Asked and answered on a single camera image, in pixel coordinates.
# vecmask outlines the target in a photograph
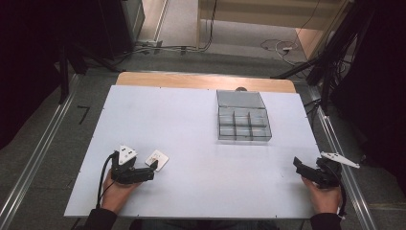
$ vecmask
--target metal frame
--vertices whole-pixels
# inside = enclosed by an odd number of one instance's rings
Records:
[[[53,118],[45,129],[45,132],[42,134],[42,137],[39,140],[39,143],[36,146],[26,167],[24,168],[23,173],[21,173],[16,184],[9,193],[9,196],[7,197],[0,213],[0,229],[9,228],[18,207],[30,188],[31,182],[33,182],[37,170],[41,166],[42,160],[44,159],[48,148],[56,135],[59,125],[62,123],[62,120],[65,117],[73,98],[75,97],[79,82],[79,75],[75,74],[70,82],[72,89],[71,94],[69,94],[67,100],[65,100],[63,104],[60,104],[57,107]]]
[[[320,99],[320,94],[317,89],[317,86],[309,86],[309,93],[312,100]],[[331,150],[334,152],[339,152],[343,156],[346,156],[341,148],[341,145],[335,135],[334,129],[332,127],[331,121],[322,108],[317,110],[318,117],[325,131],[326,137],[330,144]],[[377,229],[376,224],[373,220],[372,214],[368,207],[367,202],[365,201],[364,196],[362,195],[361,189],[358,186],[356,178],[352,173],[352,169],[349,166],[343,165],[343,181],[346,186],[347,192],[350,195],[352,205],[355,209],[355,212],[358,216],[358,220],[362,226],[362,229],[374,230]]]
[[[161,11],[161,16],[159,17],[158,26],[155,30],[155,34],[153,37],[154,41],[158,40],[159,34],[161,33],[162,24],[164,23],[164,18],[165,18],[165,15],[167,14],[168,5],[169,5],[169,0],[165,0],[164,7],[162,8],[162,11]]]

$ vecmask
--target white card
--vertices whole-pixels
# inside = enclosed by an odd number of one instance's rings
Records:
[[[159,172],[162,167],[169,161],[169,157],[164,155],[161,151],[155,150],[151,156],[146,160],[146,164],[150,166],[154,161],[158,160],[158,168],[155,171]]]

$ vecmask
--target wire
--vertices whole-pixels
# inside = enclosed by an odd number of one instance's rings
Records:
[[[97,203],[96,203],[96,208],[97,209],[99,209],[100,207],[101,207],[101,200],[102,200],[102,195],[101,195],[101,193],[102,193],[102,182],[103,182],[103,179],[104,179],[104,173],[105,173],[105,168],[107,167],[107,164],[108,164],[108,162],[110,161],[110,159],[112,159],[114,156],[116,156],[118,153],[116,153],[116,152],[114,152],[113,154],[110,154],[108,157],[107,157],[107,159],[105,160],[105,162],[104,162],[104,165],[103,165],[103,167],[102,167],[102,170],[101,170],[101,181],[100,181],[100,184],[99,184],[99,190],[98,190],[98,200],[97,200]]]
[[[304,107],[306,107],[306,106],[314,103],[313,107],[306,112],[306,115],[311,113],[310,114],[310,127],[311,127],[312,131],[313,131],[313,127],[314,127],[314,119],[316,118],[316,114],[317,114],[317,109],[319,108],[321,102],[322,102],[322,99],[316,99],[310,103],[304,104]]]
[[[118,178],[120,178],[120,174],[117,176],[117,178],[116,178],[115,180],[113,180],[113,182],[111,182],[111,183],[107,186],[107,188],[105,188],[105,190],[104,190],[104,191],[102,192],[102,194],[101,194],[101,198],[104,196],[105,192],[106,192],[114,183],[116,183],[116,180],[117,180]]]
[[[295,38],[295,43],[299,38],[299,34],[301,33],[302,29],[305,27],[305,25],[307,25],[307,23],[311,20],[311,18],[313,18],[314,13],[316,12],[317,8],[319,7],[320,4],[320,0],[317,2],[316,7],[314,8],[313,12],[311,13],[310,17],[307,19],[307,21],[303,24],[303,26],[301,27],[301,29],[298,31],[298,33],[296,34],[296,38]]]
[[[210,37],[209,41],[206,43],[204,47],[196,47],[196,46],[161,46],[161,47],[153,47],[149,45],[144,45],[142,48],[139,48],[135,51],[129,52],[127,54],[123,54],[121,56],[116,56],[116,58],[123,57],[123,59],[119,60],[116,63],[113,63],[113,66],[121,64],[124,60],[126,60],[130,55],[132,54],[137,54],[137,53],[142,53],[150,50],[165,50],[165,51],[172,51],[172,52],[206,52],[210,46],[212,45],[213,41],[213,28],[214,28],[214,17],[215,17],[215,10],[217,8],[217,0],[214,2],[214,8],[212,12],[212,18],[211,18],[211,28],[210,28]]]
[[[304,225],[305,225],[305,219],[302,220],[301,226],[299,226],[299,230],[304,229]]]
[[[278,41],[278,42],[275,44],[275,48],[274,48],[274,49],[269,49],[269,47],[264,46],[264,44],[265,44],[266,42],[271,41],[271,40],[273,40],[273,41]],[[279,40],[279,39],[272,39],[272,38],[271,38],[271,39],[266,39],[266,40],[262,41],[262,43],[261,43],[259,46],[260,46],[262,49],[266,50],[266,51],[275,51],[275,52],[277,52],[278,56],[279,56],[283,61],[285,61],[286,63],[292,65],[292,67],[294,67],[296,64],[298,64],[298,63],[300,63],[300,62],[291,62],[291,61],[285,59],[284,56],[286,56],[286,55],[289,53],[288,51],[284,51],[284,54],[281,54],[281,53],[278,51],[278,45],[281,44],[281,43],[283,43],[283,42],[289,42],[289,43],[291,43],[291,45],[295,45],[294,47],[292,46],[292,49],[293,49],[293,50],[299,47],[299,45],[298,45],[297,43],[293,42],[293,41],[289,41],[289,40]],[[299,79],[303,79],[302,77],[298,76],[297,74],[295,74],[295,76],[298,77]]]
[[[80,222],[80,220],[81,220],[81,218],[77,218],[74,225],[72,225],[71,230],[75,230],[75,228],[78,226],[78,223]]]
[[[333,71],[332,75],[333,75],[333,79],[330,83],[330,88],[331,89],[335,89],[340,82],[343,80],[343,73],[346,71],[347,67],[345,63],[349,63],[351,64],[351,62],[349,61],[345,61],[344,57],[347,54],[347,50],[349,49],[350,45],[355,41],[355,39],[357,38],[357,34],[351,34],[350,38],[348,39],[347,43],[343,46],[343,48],[340,50],[340,52],[337,55],[337,61],[333,62],[333,66],[335,71]]]

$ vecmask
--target white table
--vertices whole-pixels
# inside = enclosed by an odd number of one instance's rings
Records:
[[[130,197],[123,217],[163,219],[307,219],[309,194],[294,156],[320,156],[300,96],[261,92],[273,137],[266,143],[217,141],[213,89],[112,86],[83,160],[65,217],[96,205],[102,164],[125,144],[169,162]]]

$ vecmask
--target hand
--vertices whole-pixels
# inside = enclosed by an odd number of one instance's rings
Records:
[[[118,214],[128,200],[131,192],[142,183],[130,185],[124,185],[118,182],[112,183],[113,180],[111,179],[111,170],[109,170],[107,177],[102,184],[104,195],[102,196],[101,207]]]
[[[341,199],[340,187],[319,189],[312,181],[304,177],[302,177],[302,181],[311,192],[311,202],[316,214],[337,213]]]

